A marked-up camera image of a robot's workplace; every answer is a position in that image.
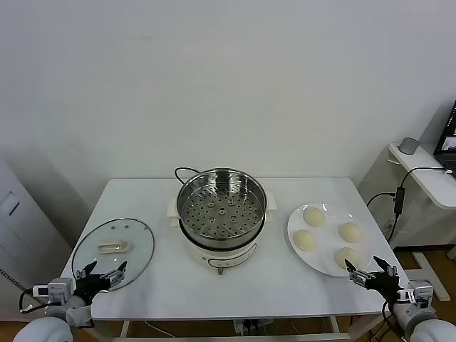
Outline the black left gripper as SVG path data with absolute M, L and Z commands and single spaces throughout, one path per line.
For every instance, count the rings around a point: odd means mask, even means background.
M 120 285 L 125 278 L 127 261 L 124 261 L 117 269 L 105 274 L 90 274 L 97 263 L 97 261 L 93 261 L 76 271 L 76 289 L 73 295 L 81 298 L 85 303 L 92 303 L 99 292 L 113 289 Z

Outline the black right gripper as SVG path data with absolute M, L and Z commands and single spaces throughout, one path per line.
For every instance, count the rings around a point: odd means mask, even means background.
M 399 276 L 397 266 L 390 265 L 386 260 L 373 256 L 373 260 L 381 268 L 380 271 L 367 273 L 357 268 L 344 259 L 350 280 L 368 290 L 377 291 L 388 303 L 396 303 L 399 299 Z

